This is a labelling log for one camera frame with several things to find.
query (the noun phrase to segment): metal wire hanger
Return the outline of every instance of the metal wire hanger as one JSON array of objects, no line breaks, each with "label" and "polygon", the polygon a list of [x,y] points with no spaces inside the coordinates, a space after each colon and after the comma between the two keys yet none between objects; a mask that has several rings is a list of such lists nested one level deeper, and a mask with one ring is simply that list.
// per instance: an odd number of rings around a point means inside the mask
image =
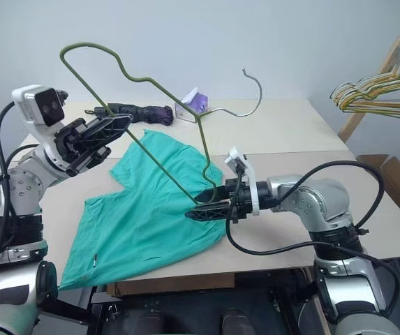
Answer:
[{"label": "metal wire hanger", "polygon": [[[67,52],[74,50],[74,49],[78,49],[80,47],[92,47],[94,49],[98,49],[101,51],[104,51],[110,55],[112,55],[115,59],[117,64],[119,65],[119,68],[122,72],[122,74],[130,81],[132,82],[150,82],[153,86],[155,86],[157,89],[159,89],[160,91],[162,91],[166,96],[168,96],[171,100],[173,100],[174,102],[176,102],[177,104],[179,104],[180,106],[182,106],[188,113],[190,113],[191,115],[193,115],[193,117],[195,118],[195,120],[198,123],[198,129],[200,131],[200,135],[201,135],[201,141],[202,141],[202,145],[203,148],[205,150],[205,156],[206,156],[206,165],[202,170],[202,177],[207,180],[212,187],[214,188],[214,192],[212,195],[212,198],[209,202],[213,202],[214,199],[216,198],[216,184],[215,182],[210,179],[207,175],[206,175],[206,171],[209,168],[209,166],[211,165],[211,160],[210,160],[210,156],[209,156],[209,150],[207,149],[207,144],[206,144],[206,139],[205,139],[205,134],[204,131],[202,129],[202,123],[201,123],[201,118],[205,115],[211,114],[213,112],[219,111],[219,110],[223,110],[224,112],[227,112],[231,115],[234,115],[236,117],[245,117],[248,116],[252,113],[255,112],[255,110],[257,110],[261,100],[262,100],[262,85],[259,83],[259,81],[257,80],[257,78],[248,75],[246,73],[246,71],[243,69],[243,74],[254,80],[257,85],[258,85],[258,90],[259,90],[259,96],[258,96],[258,102],[257,105],[255,106],[255,108],[246,113],[246,114],[236,114],[230,110],[227,110],[225,108],[216,108],[214,110],[210,110],[208,112],[202,113],[202,114],[197,114],[195,113],[189,106],[185,105],[184,103],[182,103],[179,99],[177,99],[173,94],[171,94],[167,89],[165,89],[163,86],[161,86],[156,80],[150,78],[150,77],[132,77],[131,75],[129,75],[127,73],[127,71],[124,68],[124,65],[122,63],[121,58],[119,57],[119,55],[114,52],[113,50],[104,47],[103,45],[97,44],[97,43],[90,43],[90,42],[81,42],[81,43],[74,43],[71,45],[67,45],[65,46],[63,49],[61,49],[60,51],[60,60],[62,61],[62,63],[67,67],[67,69],[83,84],[83,86],[85,86],[85,88],[93,95],[94,98],[96,98],[96,100],[105,108],[105,111],[111,116],[111,117],[115,117],[116,114],[110,109],[110,107],[108,107],[108,105],[106,103],[103,102],[103,100],[101,99],[101,97],[88,85],[88,83],[82,78],[82,76],[79,75],[79,73],[68,63],[68,61],[65,59],[65,55]],[[178,181],[158,162],[158,160],[151,154],[151,152],[136,138],[136,136],[134,136],[134,134],[132,134],[132,132],[130,131],[130,129],[126,130],[127,134],[130,135],[130,137],[136,142],[137,145],[139,145],[139,147],[144,150],[144,152],[148,155],[148,157],[150,157],[153,162],[155,162],[155,164],[157,164],[157,166],[162,169],[162,171],[167,175],[167,177],[169,177],[177,186],[178,188],[187,196],[189,197],[189,199],[191,199],[195,204],[198,204],[198,201],[195,200],[195,198],[182,186],[178,183]]]}]

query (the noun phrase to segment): white table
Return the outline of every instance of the white table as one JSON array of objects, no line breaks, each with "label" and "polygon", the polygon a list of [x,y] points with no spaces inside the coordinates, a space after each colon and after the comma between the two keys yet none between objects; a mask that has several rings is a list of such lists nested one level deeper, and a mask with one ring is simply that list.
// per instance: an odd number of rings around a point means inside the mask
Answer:
[{"label": "white table", "polygon": [[[227,105],[243,112],[251,102],[234,100],[214,104],[214,107],[219,105]],[[93,107],[90,104],[83,106],[79,103],[68,104],[68,119],[75,118],[77,110]],[[134,124],[132,128],[138,137],[142,135],[142,129],[150,128],[165,131],[196,147],[200,143],[199,135],[195,132],[196,125],[186,121],[176,120],[171,127]],[[212,160],[222,169],[225,178],[234,177],[223,163],[225,154],[232,145],[237,145],[248,154],[258,180],[278,174],[304,174],[327,161],[355,159],[306,100],[265,101],[261,109],[248,118],[211,115],[210,119],[205,119],[205,129],[221,131],[220,141],[213,140],[217,137],[212,134],[207,135],[207,140],[213,155]],[[23,144],[33,140],[28,138]],[[49,244],[47,260],[55,263],[59,281],[83,212],[84,199],[123,189],[109,176],[108,170],[123,155],[129,143],[125,136],[122,137],[111,146],[112,158],[47,190],[42,201],[44,236]],[[350,209],[354,219],[359,220],[375,197],[377,185],[374,179],[356,167],[331,167],[316,175],[316,178],[323,177],[339,180],[345,185],[350,194]],[[400,209],[388,195],[383,198],[366,227],[371,234],[361,237],[361,240],[371,255],[379,258],[400,257]],[[294,214],[273,214],[271,211],[264,211],[259,217],[241,221],[232,227],[232,232],[243,246],[264,250],[309,239]],[[239,252],[223,238],[203,253],[133,279],[304,267],[312,263],[311,248],[273,256],[252,256]]]}]

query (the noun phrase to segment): teal garment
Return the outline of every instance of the teal garment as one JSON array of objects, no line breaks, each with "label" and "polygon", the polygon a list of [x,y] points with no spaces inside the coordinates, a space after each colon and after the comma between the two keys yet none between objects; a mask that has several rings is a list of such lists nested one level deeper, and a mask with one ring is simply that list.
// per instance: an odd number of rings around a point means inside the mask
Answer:
[{"label": "teal garment", "polygon": [[[194,196],[211,184],[205,157],[156,131],[142,143]],[[195,255],[225,234],[224,221],[199,222],[184,213],[194,204],[136,143],[110,171],[125,190],[85,201],[60,290],[124,280]],[[208,177],[221,185],[213,164]]]}]

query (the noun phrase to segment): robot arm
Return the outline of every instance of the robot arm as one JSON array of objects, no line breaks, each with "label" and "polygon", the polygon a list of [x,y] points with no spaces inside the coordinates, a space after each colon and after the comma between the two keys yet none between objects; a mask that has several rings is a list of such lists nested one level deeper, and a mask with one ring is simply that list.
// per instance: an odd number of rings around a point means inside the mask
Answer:
[{"label": "robot arm", "polygon": [[[39,202],[44,192],[102,163],[111,152],[106,145],[132,121],[129,114],[103,115],[65,126],[62,105],[67,96],[39,85],[12,93],[24,124],[40,144],[8,170],[8,204],[0,184],[0,231],[5,225],[3,241],[8,239],[0,254],[0,334],[29,334],[39,310],[57,299],[55,266],[43,260],[47,243]],[[5,206],[13,209],[15,217],[3,217]]]},{"label": "robot arm", "polygon": [[[220,202],[199,205],[186,213],[187,217],[198,221],[227,218],[228,199],[234,197],[237,197],[236,206],[230,213],[234,223],[239,218],[246,218],[247,214],[258,215],[254,208],[297,214],[311,241],[329,244],[314,246],[314,268],[324,314],[329,322],[337,324],[336,333],[400,334],[395,325],[383,317],[386,303],[371,261],[331,247],[337,245],[365,253],[342,184],[331,179],[306,179],[297,187],[295,185],[302,176],[296,174],[255,182],[253,168],[236,148],[231,149],[225,162],[236,174],[246,175],[248,180],[240,187],[237,187],[237,179],[226,180],[225,186],[218,190]],[[206,190],[196,200],[205,202],[211,196],[212,190]]]}]

